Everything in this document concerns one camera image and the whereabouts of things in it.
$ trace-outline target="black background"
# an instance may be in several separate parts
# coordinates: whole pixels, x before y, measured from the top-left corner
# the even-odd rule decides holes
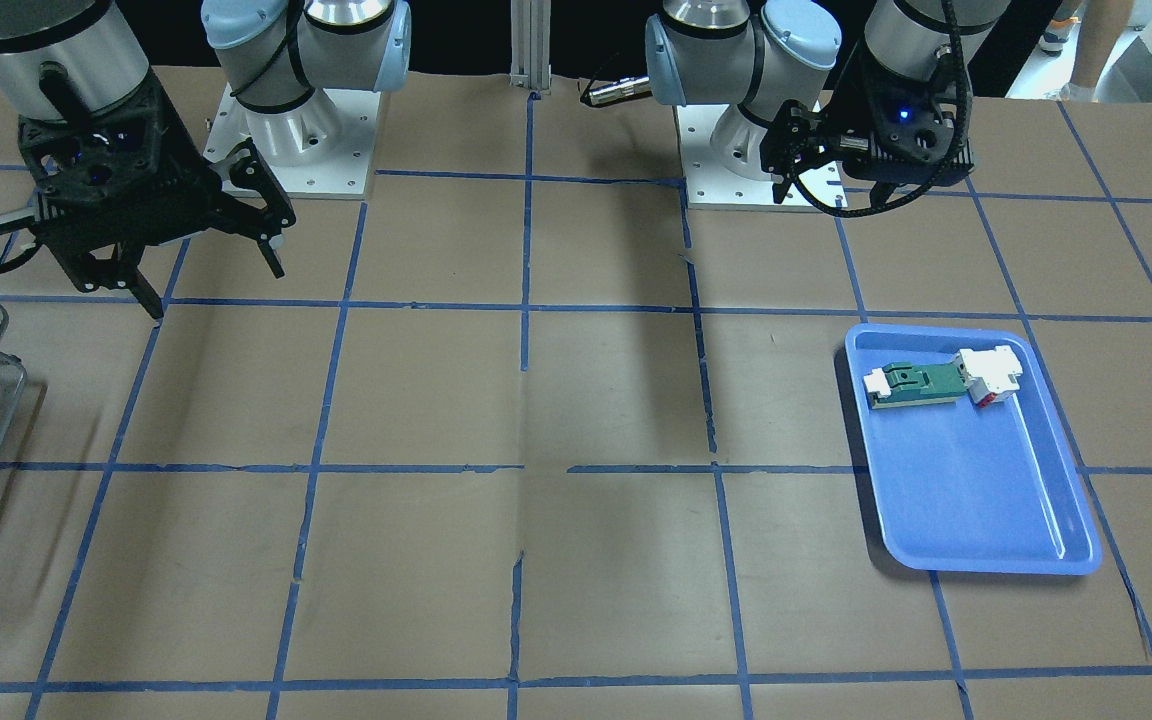
[[[408,0],[412,8],[412,62],[417,73],[509,71],[509,0]],[[759,9],[764,0],[753,0]],[[861,36],[874,0],[817,0],[838,18],[844,54]],[[156,65],[215,65],[202,32],[200,0],[118,0]],[[1011,0],[972,61],[975,92],[1001,97],[1060,0]],[[614,79],[646,74],[643,26],[660,0],[553,0],[550,54],[553,73]]]

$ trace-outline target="electronic component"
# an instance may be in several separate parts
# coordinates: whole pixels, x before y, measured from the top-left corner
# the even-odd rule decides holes
[[[1020,389],[1020,376],[1024,374],[1016,354],[1006,344],[993,350],[963,348],[954,356],[954,365],[977,407],[992,406],[1015,395]]]
[[[956,365],[890,363],[865,376],[865,392],[872,407],[932,406],[954,402],[967,386]]]

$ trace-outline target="metal connector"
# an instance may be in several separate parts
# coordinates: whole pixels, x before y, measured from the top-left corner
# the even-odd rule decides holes
[[[604,105],[637,100],[651,94],[652,81],[649,77],[627,77],[598,88],[598,90],[591,90],[585,105],[589,105],[590,108],[601,108]]]

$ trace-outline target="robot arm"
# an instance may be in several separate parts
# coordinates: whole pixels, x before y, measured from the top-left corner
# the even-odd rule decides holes
[[[407,82],[407,0],[204,0],[202,24],[242,132],[275,172],[342,151],[343,113],[325,88],[385,92]]]
[[[646,26],[647,78],[586,91],[590,105],[653,94],[664,105],[728,105],[710,146],[723,167],[791,187],[833,215],[899,209],[972,169],[967,63],[1007,0],[879,0],[828,105],[813,111],[841,46],[838,22],[812,0],[666,0]],[[823,204],[801,174],[831,161],[872,179],[870,209]],[[915,190],[890,200],[902,184]]]
[[[31,209],[0,215],[0,234],[35,236],[0,273],[46,247],[78,291],[131,291],[157,319],[161,301],[138,270],[146,247],[218,228],[256,241],[282,276],[274,250],[296,222],[282,187],[251,141],[214,164],[198,154],[113,1],[0,3],[0,90],[38,191]],[[264,209],[223,192],[223,179]]]

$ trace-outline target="person's leg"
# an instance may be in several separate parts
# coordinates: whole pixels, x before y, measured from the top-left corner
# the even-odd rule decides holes
[[[1083,14],[1083,28],[1078,31],[1078,48],[1074,55],[1074,75],[1070,77],[1074,85],[1096,90],[1114,44],[1123,35],[1131,17],[1132,0],[1089,1],[1087,13]]]
[[[1047,29],[1044,29],[1043,37],[1038,38],[1038,50],[1053,58],[1064,51],[1070,32],[1074,32],[1074,26],[1078,24],[1078,18],[1074,17],[1074,13],[1078,12],[1082,5],[1083,0],[1064,0],[1060,8],[1056,8],[1056,14],[1052,15],[1052,21],[1047,23]]]

